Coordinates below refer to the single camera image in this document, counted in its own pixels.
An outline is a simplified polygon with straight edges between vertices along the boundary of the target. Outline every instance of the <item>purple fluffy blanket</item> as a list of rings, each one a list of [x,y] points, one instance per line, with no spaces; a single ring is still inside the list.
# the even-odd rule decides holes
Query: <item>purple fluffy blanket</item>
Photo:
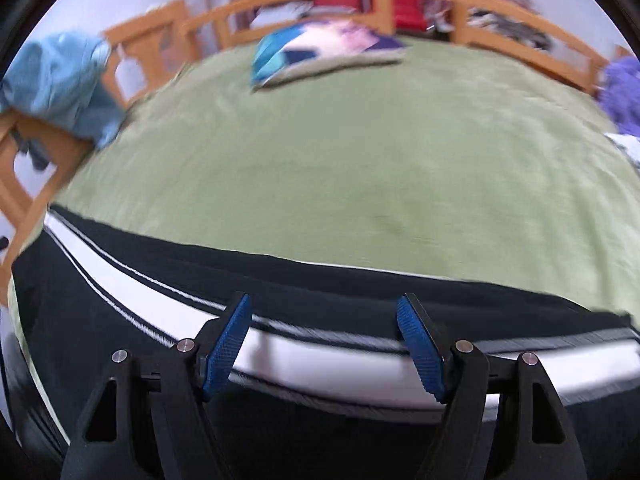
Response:
[[[640,137],[640,61],[629,56],[605,69],[605,88],[598,96],[618,133]]]

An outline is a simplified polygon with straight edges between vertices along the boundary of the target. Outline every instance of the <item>light blue cloth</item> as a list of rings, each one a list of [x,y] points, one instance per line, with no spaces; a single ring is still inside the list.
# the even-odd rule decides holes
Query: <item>light blue cloth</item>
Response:
[[[124,120],[100,82],[110,52],[103,38],[82,32],[25,42],[0,83],[0,111],[15,108],[104,148]]]

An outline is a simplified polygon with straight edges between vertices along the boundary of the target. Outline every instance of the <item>blue clamp pad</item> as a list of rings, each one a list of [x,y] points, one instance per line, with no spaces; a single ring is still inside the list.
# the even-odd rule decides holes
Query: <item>blue clamp pad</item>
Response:
[[[220,391],[228,380],[249,330],[252,313],[251,300],[249,295],[245,294],[207,357],[207,377],[202,385],[205,400],[209,400]]]
[[[398,299],[398,326],[424,389],[438,402],[445,397],[444,358],[406,296]]]

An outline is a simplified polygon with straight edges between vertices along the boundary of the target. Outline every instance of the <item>metal pin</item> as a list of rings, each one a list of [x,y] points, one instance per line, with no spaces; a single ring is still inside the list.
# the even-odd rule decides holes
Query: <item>metal pin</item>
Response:
[[[193,339],[181,339],[175,347],[178,352],[189,352],[193,350],[194,346],[196,346],[196,343],[194,343]]]
[[[466,339],[461,339],[460,341],[456,341],[456,350],[458,350],[458,352],[462,352],[463,354],[468,354],[469,352],[473,351],[473,349],[474,349],[473,343],[470,343]]]
[[[524,352],[524,354],[522,354],[522,360],[529,366],[538,364],[538,356],[533,352]]]
[[[124,361],[124,359],[127,358],[129,354],[127,354],[126,350],[116,350],[112,355],[111,355],[111,360],[114,363],[121,363]]]

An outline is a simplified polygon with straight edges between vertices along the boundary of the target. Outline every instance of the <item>pillow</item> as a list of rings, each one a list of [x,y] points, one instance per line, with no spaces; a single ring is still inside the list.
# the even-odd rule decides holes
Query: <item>pillow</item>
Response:
[[[254,88],[336,68],[400,61],[406,47],[349,20],[297,23],[266,35],[252,63]]]

